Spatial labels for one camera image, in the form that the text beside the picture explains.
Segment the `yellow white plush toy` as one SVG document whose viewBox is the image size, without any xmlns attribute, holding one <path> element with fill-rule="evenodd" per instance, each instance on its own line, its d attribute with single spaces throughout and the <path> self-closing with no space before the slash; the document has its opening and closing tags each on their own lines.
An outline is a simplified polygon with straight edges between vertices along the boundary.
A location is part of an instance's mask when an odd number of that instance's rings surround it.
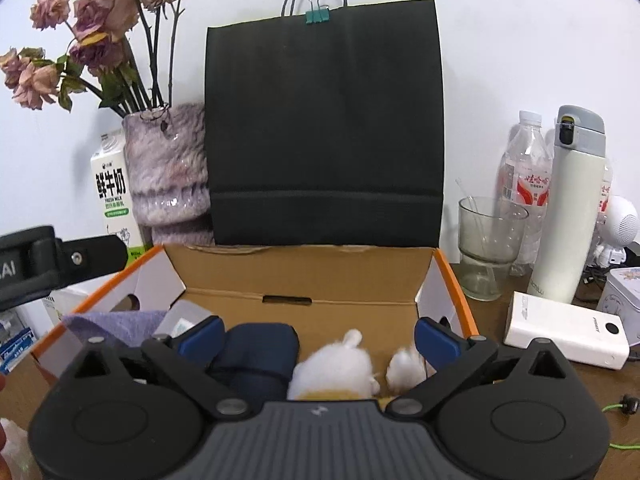
<svg viewBox="0 0 640 480">
<path fill-rule="evenodd" d="M 415 346 L 398 349 L 384 372 L 386 390 L 378 381 L 369 352 L 360 347 L 362 333 L 349 330 L 342 340 L 311 353 L 294 367 L 288 384 L 289 401 L 388 401 L 420 385 L 428 377 L 425 360 Z"/>
</svg>

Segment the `white floral tin box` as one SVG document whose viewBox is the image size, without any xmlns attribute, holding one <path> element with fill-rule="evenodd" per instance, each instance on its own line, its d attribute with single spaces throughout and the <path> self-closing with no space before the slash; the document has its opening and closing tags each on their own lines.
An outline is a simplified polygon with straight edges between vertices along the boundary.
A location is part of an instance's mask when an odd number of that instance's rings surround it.
<svg viewBox="0 0 640 480">
<path fill-rule="evenodd" d="M 608 272 L 597 309 L 618 315 L 632 346 L 639 338 L 640 322 L 640 269 L 619 268 Z"/>
</svg>

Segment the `white power bank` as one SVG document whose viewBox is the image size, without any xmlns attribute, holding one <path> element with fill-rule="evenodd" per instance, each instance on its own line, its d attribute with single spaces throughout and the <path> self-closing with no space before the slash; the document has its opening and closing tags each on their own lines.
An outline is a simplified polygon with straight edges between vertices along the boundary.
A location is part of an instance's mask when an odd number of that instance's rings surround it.
<svg viewBox="0 0 640 480">
<path fill-rule="evenodd" d="M 621 370 L 629 358 L 624 326 L 615 314 L 514 292 L 504 343 L 525 349 L 550 339 L 569 361 Z"/>
</svg>

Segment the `green white milk carton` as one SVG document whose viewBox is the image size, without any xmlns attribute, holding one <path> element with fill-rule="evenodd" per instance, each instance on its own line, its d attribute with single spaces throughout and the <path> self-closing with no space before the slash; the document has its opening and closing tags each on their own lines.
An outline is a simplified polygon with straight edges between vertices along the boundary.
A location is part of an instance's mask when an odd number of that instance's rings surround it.
<svg viewBox="0 0 640 480">
<path fill-rule="evenodd" d="M 105 232 L 117 235 L 124 242 L 128 263 L 132 263 L 152 246 L 152 242 L 150 231 L 134 218 L 125 145 L 122 130 L 104 134 L 90 162 Z"/>
</svg>

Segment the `white round speaker robot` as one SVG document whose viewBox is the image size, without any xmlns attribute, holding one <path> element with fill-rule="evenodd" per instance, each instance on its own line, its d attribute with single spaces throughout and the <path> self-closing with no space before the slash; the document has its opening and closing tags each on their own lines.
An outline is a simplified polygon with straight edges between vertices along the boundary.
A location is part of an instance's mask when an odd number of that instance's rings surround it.
<svg viewBox="0 0 640 480">
<path fill-rule="evenodd" d="M 590 266 L 607 269 L 626 262 L 625 248 L 639 232 L 639 214 L 630 200 L 619 195 L 608 199 L 604 213 L 596 224 L 594 245 L 588 259 Z"/>
</svg>

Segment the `white thermos bottle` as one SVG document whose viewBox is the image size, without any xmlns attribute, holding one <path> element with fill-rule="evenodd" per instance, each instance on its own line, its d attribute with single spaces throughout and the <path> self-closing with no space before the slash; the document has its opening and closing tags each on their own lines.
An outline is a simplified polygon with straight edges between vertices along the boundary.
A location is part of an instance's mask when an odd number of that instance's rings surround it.
<svg viewBox="0 0 640 480">
<path fill-rule="evenodd" d="M 589 254 L 605 166 L 603 119 L 563 105 L 556 118 L 549 203 L 527 292 L 569 304 Z"/>
</svg>

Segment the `purple knitted cloth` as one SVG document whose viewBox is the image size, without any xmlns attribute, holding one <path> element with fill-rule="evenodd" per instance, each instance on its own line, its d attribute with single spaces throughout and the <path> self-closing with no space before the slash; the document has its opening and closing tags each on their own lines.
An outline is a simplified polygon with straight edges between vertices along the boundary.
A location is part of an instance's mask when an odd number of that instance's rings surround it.
<svg viewBox="0 0 640 480">
<path fill-rule="evenodd" d="M 134 348 L 152 337 L 165 315 L 165 311 L 91 311 L 65 315 L 62 324 L 82 342 L 99 340 Z"/>
</svg>

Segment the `clear drinking glass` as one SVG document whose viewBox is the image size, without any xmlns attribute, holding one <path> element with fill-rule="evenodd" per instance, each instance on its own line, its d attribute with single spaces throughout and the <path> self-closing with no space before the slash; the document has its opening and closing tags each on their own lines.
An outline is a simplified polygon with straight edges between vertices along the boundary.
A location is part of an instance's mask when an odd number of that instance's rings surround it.
<svg viewBox="0 0 640 480">
<path fill-rule="evenodd" d="M 468 298 L 498 299 L 518 258 L 528 211 L 504 198 L 474 196 L 460 179 L 458 203 L 459 283 Z"/>
</svg>

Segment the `teal binder clip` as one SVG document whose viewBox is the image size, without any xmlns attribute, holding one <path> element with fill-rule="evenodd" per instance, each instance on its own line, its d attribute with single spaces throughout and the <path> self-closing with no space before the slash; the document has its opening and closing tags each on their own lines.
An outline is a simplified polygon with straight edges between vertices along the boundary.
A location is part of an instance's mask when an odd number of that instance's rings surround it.
<svg viewBox="0 0 640 480">
<path fill-rule="evenodd" d="M 321 0 L 308 0 L 310 8 L 305 13 L 305 24 L 314 25 L 326 23 L 330 20 L 330 8 L 322 4 Z"/>
</svg>

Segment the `purple ceramic vase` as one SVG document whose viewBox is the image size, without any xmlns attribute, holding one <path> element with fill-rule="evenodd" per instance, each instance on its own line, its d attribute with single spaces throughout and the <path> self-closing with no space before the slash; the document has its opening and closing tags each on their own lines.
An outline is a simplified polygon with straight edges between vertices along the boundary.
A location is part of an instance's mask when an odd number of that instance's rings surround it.
<svg viewBox="0 0 640 480">
<path fill-rule="evenodd" d="M 134 218 L 152 242 L 213 246 L 204 105 L 144 110 L 122 128 Z"/>
</svg>

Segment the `iridescent plastic bag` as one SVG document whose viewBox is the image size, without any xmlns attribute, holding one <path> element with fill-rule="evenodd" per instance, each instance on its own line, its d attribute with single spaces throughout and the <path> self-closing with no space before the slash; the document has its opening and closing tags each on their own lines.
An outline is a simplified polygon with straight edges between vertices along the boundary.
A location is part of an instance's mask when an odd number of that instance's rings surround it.
<svg viewBox="0 0 640 480">
<path fill-rule="evenodd" d="M 4 445 L 1 449 L 1 478 L 41 480 L 42 474 L 28 447 L 27 432 L 13 420 L 1 419 Z"/>
</svg>

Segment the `clear cotton swab box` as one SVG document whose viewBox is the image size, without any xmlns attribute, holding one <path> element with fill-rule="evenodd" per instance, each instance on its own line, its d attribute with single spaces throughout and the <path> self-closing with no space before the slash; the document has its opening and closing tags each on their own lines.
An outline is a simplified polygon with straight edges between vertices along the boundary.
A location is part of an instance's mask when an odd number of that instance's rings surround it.
<svg viewBox="0 0 640 480">
<path fill-rule="evenodd" d="M 176 338 L 212 315 L 212 312 L 198 304 L 180 299 L 166 312 L 153 335 Z"/>
</svg>

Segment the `red orange cardboard box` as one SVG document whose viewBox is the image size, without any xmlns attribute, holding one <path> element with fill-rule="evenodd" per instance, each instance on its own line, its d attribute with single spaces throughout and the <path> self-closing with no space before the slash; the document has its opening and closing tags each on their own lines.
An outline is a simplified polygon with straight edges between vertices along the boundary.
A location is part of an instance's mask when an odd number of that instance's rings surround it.
<svg viewBox="0 0 640 480">
<path fill-rule="evenodd" d="M 142 311 L 189 300 L 228 327 L 290 324 L 302 359 L 356 328 L 379 382 L 395 352 L 412 343 L 421 316 L 446 318 L 461 337 L 477 332 L 438 248 L 165 245 L 116 274 L 76 311 L 110 312 L 129 296 Z"/>
</svg>

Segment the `dried rose bouquet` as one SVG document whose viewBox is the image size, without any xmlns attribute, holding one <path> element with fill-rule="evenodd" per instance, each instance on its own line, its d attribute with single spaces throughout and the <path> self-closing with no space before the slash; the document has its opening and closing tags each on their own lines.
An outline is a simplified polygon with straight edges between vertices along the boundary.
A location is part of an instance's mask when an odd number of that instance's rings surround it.
<svg viewBox="0 0 640 480">
<path fill-rule="evenodd" d="M 119 117 L 170 107 L 174 84 L 160 82 L 160 24 L 177 24 L 182 12 L 182 0 L 35 0 L 32 27 L 64 26 L 70 42 L 58 58 L 43 48 L 9 48 L 2 84 L 28 110 L 71 110 L 73 97 L 87 92 Z"/>
</svg>

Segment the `dark blue zip case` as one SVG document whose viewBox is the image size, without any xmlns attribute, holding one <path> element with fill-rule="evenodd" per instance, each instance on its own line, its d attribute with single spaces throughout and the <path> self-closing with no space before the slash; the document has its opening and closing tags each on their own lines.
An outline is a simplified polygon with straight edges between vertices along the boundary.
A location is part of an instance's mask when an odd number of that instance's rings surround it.
<svg viewBox="0 0 640 480">
<path fill-rule="evenodd" d="M 254 412 L 286 400 L 299 354 L 291 325 L 244 323 L 226 333 L 224 348 L 206 373 L 243 399 Z"/>
</svg>

